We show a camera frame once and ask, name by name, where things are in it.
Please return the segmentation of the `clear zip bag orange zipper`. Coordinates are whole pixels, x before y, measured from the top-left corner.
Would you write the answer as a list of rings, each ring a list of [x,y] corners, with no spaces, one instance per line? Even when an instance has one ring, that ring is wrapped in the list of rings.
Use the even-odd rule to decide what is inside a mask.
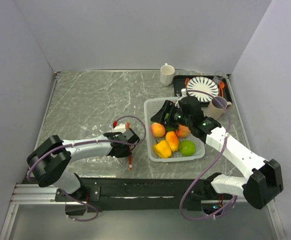
[[[126,126],[127,130],[132,129],[130,128],[130,124],[128,122],[126,122]],[[89,157],[107,156],[112,147],[110,145],[110,141],[104,136],[104,134],[93,139],[91,138],[77,143],[75,153],[78,155],[78,158],[83,159]],[[125,158],[128,159],[127,168],[131,170],[133,168],[133,149],[131,149],[131,154]]]

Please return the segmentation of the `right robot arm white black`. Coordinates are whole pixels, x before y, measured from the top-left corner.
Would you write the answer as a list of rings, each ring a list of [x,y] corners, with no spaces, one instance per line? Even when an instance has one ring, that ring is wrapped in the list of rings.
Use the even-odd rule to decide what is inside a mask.
[[[205,116],[196,97],[166,100],[150,120],[174,129],[188,127],[194,137],[220,152],[242,173],[242,177],[215,173],[207,178],[203,192],[209,199],[220,194],[240,196],[260,210],[283,191],[281,165],[275,159],[266,160],[253,153],[217,120]]]

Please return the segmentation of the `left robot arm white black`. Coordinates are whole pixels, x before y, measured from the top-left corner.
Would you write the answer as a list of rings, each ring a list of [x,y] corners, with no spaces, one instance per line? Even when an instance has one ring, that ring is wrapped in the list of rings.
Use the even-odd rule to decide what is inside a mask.
[[[85,195],[85,188],[76,174],[66,170],[69,163],[90,157],[125,158],[139,143],[140,138],[131,128],[81,140],[62,140],[53,135],[28,156],[27,177],[34,175],[39,187],[55,186],[79,201]]]

